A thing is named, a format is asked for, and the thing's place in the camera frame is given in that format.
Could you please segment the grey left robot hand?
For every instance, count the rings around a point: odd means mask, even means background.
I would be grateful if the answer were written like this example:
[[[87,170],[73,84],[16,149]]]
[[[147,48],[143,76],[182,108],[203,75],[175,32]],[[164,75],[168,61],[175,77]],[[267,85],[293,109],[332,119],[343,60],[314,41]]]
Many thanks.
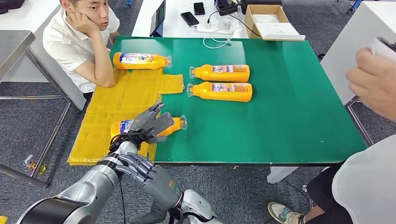
[[[169,112],[157,116],[166,104],[157,102],[134,118],[130,130],[141,133],[139,137],[146,143],[165,142],[167,137],[158,137],[158,134],[174,124]]]

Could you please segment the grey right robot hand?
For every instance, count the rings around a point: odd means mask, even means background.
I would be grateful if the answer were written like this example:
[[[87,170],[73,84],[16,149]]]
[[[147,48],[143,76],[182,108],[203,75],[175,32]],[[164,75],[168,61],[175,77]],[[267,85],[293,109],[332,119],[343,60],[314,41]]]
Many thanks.
[[[134,153],[119,155],[122,165],[116,170],[131,176],[153,198],[150,212],[131,220],[132,224],[158,224],[170,214],[169,223],[183,222],[183,192],[175,179],[160,165]]]

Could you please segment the person's hand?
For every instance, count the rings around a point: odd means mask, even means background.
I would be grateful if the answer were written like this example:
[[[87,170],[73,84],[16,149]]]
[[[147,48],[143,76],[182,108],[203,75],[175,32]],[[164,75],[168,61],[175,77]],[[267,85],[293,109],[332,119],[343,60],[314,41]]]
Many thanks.
[[[357,67],[349,70],[348,87],[375,113],[396,120],[396,63],[364,48],[356,54]]]

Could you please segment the person's right hand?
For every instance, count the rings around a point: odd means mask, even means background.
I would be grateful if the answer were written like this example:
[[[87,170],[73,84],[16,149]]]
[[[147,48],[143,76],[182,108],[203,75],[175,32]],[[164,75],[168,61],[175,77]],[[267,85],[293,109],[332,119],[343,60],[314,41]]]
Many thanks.
[[[98,25],[91,21],[85,14],[69,12],[65,19],[75,30],[88,37],[92,37],[97,33],[100,34]]]

